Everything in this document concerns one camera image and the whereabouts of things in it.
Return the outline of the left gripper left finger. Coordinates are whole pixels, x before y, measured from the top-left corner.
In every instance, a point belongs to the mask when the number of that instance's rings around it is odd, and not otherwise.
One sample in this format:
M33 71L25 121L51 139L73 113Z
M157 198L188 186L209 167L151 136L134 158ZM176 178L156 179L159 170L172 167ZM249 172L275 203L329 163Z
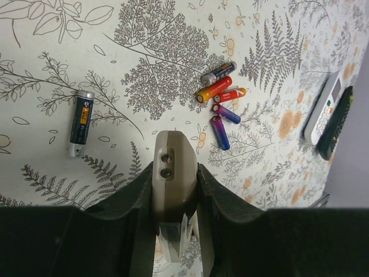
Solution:
M82 211L1 208L2 276L151 276L156 231L152 165Z

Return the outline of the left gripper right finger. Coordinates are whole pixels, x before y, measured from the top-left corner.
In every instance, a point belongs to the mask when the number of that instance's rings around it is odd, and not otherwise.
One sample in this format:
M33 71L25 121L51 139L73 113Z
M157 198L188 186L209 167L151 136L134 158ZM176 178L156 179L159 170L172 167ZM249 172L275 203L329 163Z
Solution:
M205 276L367 276L368 210L263 211L200 164L198 225Z

